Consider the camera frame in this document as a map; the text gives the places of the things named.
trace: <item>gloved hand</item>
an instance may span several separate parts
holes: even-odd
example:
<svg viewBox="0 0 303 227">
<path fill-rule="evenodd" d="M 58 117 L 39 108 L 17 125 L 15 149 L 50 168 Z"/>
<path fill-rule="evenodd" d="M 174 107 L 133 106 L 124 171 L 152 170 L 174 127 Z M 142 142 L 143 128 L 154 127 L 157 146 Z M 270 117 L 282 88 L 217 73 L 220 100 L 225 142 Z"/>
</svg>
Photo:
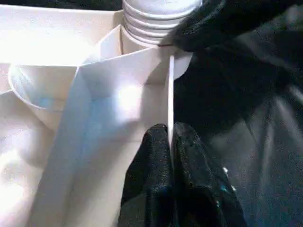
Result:
<svg viewBox="0 0 303 227">
<path fill-rule="evenodd" d="M 174 127 L 174 170 L 164 125 L 149 129 L 125 176 L 120 227 L 244 227 L 222 166 L 189 125 Z"/>
<path fill-rule="evenodd" d="M 173 43 L 193 52 L 250 31 L 302 0 L 205 0 L 181 23 Z"/>
</svg>

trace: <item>white compartment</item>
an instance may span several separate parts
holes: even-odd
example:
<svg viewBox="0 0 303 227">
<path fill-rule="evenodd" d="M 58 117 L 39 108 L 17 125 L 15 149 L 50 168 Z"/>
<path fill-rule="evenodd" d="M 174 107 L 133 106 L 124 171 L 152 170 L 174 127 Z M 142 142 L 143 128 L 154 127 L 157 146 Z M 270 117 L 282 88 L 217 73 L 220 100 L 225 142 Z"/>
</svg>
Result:
<svg viewBox="0 0 303 227">
<path fill-rule="evenodd" d="M 9 84 L 49 129 L 56 130 L 76 69 L 72 66 L 12 65 Z"/>
<path fill-rule="evenodd" d="M 147 129 L 173 124 L 174 56 L 147 48 L 79 68 L 28 226 L 115 226 Z"/>
<path fill-rule="evenodd" d="M 54 133 L 12 91 L 0 94 L 0 226 L 25 226 Z"/>
<path fill-rule="evenodd" d="M 123 12 L 0 5 L 0 62 L 77 66 Z"/>
</svg>

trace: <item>white bottle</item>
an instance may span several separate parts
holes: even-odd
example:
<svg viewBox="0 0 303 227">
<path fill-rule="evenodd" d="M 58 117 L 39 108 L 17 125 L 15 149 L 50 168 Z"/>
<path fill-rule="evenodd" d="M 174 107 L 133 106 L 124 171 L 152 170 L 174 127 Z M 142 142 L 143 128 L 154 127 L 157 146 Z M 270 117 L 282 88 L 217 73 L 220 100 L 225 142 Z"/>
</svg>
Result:
<svg viewBox="0 0 303 227">
<path fill-rule="evenodd" d="M 170 31 L 201 4 L 202 0 L 123 0 L 125 28 L 141 42 L 168 45 Z"/>
</svg>

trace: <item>black glove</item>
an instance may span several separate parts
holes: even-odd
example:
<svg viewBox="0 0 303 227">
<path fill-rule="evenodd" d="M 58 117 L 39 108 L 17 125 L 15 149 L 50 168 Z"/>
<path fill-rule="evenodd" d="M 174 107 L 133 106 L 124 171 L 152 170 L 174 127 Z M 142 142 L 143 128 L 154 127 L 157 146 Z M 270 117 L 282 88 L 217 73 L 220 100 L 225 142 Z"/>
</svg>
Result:
<svg viewBox="0 0 303 227">
<path fill-rule="evenodd" d="M 165 126 L 146 132 L 126 173 L 119 226 L 246 226 L 226 173 L 197 133 L 176 123 L 174 141 L 173 174 Z"/>
<path fill-rule="evenodd" d="M 221 44 L 283 13 L 301 0 L 205 0 L 174 32 L 174 44 L 196 51 Z"/>
<path fill-rule="evenodd" d="M 172 226 L 173 172 L 166 130 L 159 124 L 146 132 L 127 170 L 120 227 Z"/>
</svg>

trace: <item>white cup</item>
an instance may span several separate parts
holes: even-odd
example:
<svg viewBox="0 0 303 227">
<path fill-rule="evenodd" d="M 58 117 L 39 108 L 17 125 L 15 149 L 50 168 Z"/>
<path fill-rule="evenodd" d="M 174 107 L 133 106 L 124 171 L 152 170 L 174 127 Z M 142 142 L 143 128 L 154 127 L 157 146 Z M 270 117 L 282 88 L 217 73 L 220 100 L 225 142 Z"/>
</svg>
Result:
<svg viewBox="0 0 303 227">
<path fill-rule="evenodd" d="M 9 69 L 11 89 L 51 130 L 56 130 L 77 67 L 23 66 Z"/>
</svg>

